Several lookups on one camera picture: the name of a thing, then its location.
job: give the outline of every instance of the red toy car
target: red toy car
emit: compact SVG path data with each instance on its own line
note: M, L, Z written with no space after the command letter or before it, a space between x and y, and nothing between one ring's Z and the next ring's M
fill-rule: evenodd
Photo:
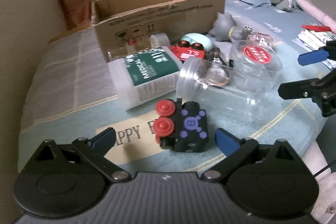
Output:
M206 52L204 47L200 43L194 43L190 45L188 41L182 40L177 45L174 45L170 50L177 56L181 61L185 61L189 56L198 57L205 59Z

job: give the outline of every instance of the clear plastic jar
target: clear plastic jar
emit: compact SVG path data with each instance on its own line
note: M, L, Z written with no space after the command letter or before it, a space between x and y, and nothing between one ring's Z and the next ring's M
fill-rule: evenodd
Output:
M245 92L271 91L282 69L280 58L270 47L249 41L233 42L230 59L235 86Z
M177 80L177 97L196 101L214 115L250 122L261 114L265 93L272 89L282 68L275 52L266 47L234 42L230 52L233 67L229 62L218 64L189 57Z
M256 43L273 47L273 38L265 33L254 32L251 27L234 26L229 32L229 38L232 42L237 40L246 40L249 43Z

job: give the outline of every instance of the plastic jar lid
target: plastic jar lid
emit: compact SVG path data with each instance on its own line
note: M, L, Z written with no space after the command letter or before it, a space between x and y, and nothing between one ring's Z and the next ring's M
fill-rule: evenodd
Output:
M160 117L153 123L153 131L159 137L167 137L174 132L174 122L167 117Z
M236 41L232 44L230 59L234 61L235 70L244 73L263 70L278 73L282 69L280 58L270 47L247 41Z
M183 64L177 80L176 96L186 101L191 101L196 94L200 83L203 60L197 57L189 57Z

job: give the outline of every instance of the bed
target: bed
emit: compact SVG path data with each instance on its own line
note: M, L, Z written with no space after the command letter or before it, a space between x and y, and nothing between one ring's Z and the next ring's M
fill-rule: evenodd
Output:
M239 26L272 35L275 51L283 62L276 87L268 94L269 111L249 124L211 112L211 140L207 151L198 154L161 150L155 143L152 123L158 117L153 100L129 111L119 105L107 64L92 28L61 38L43 56L27 94L19 138L18 170L45 139L70 143L78 137L91 138L112 126L117 143L106 158L131 173L136 171L203 171L221 161L214 143L214 129L223 127L238 137L251 136L261 143L287 139L304 156L321 131L325 119L310 99L284 101L277 95L280 83L323 77L323 64L301 67L297 56L305 50L293 42L301 25L318 22L300 9L279 13L271 7L253 7L239 0L226 0L226 12ZM164 98L175 98L171 93Z

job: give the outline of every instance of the red label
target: red label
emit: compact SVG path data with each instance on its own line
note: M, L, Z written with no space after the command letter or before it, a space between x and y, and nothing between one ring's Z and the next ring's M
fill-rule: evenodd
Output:
M191 47L179 47L178 45L174 45L170 50L182 61L185 61L189 56L198 57L200 59L205 58L205 51L194 50Z
M243 53L252 61L259 64L268 64L271 62L271 55L261 47L258 46L245 46Z
M137 43L136 40L128 40L127 43L132 46L132 45L135 45Z

